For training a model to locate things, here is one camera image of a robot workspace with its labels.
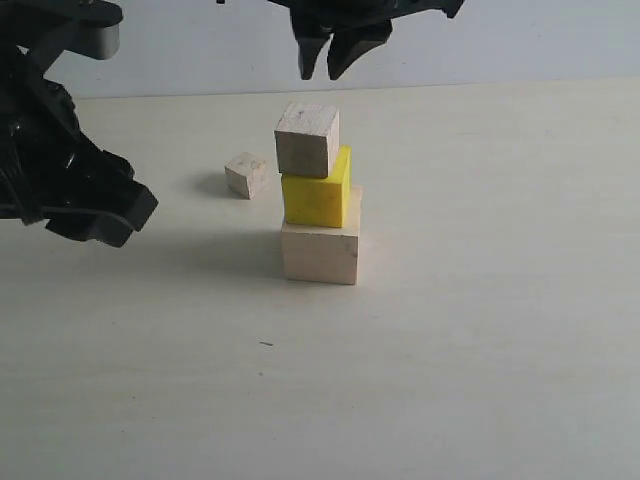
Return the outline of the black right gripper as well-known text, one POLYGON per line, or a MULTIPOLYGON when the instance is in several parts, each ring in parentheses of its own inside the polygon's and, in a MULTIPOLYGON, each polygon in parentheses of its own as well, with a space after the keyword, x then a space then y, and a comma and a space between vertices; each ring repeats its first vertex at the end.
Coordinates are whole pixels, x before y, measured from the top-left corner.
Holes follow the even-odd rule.
POLYGON ((330 80, 338 80, 369 51, 387 43, 393 32, 390 20, 427 10, 454 18, 464 0, 270 0, 290 10, 291 27, 298 45, 298 68, 302 80, 313 76, 320 51, 334 33, 327 55, 330 80))

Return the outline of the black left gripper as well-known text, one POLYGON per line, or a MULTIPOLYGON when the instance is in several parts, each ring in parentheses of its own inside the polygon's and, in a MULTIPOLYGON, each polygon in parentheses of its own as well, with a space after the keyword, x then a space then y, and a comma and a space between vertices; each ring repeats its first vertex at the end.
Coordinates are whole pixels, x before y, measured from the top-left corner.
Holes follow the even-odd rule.
POLYGON ((1 71, 1 215, 120 248, 158 206, 131 163, 81 130, 65 88, 1 71))

